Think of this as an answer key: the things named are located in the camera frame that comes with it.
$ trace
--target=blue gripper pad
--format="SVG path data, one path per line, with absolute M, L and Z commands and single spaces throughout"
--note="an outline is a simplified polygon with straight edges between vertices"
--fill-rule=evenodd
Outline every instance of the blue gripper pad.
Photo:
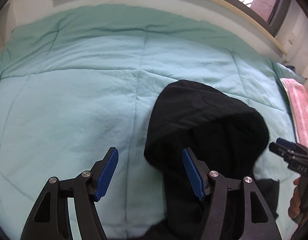
M 183 150 L 182 160 L 194 194 L 199 198 L 199 200 L 203 201 L 205 198 L 203 179 L 201 178 L 193 160 L 191 159 L 186 149 Z
M 280 145 L 282 145 L 282 146 L 284 146 L 288 149 L 291 149 L 291 150 L 295 149 L 295 143 L 284 140 L 283 138 L 277 138 L 276 143 L 278 143 L 278 144 L 280 144 Z
M 107 163 L 105 164 L 103 171 L 97 179 L 97 187 L 95 192 L 95 199 L 99 201 L 105 196 L 107 189 L 110 185 L 111 179 L 113 177 L 114 171 L 118 163 L 118 150 L 115 148 L 111 156 L 109 157 Z

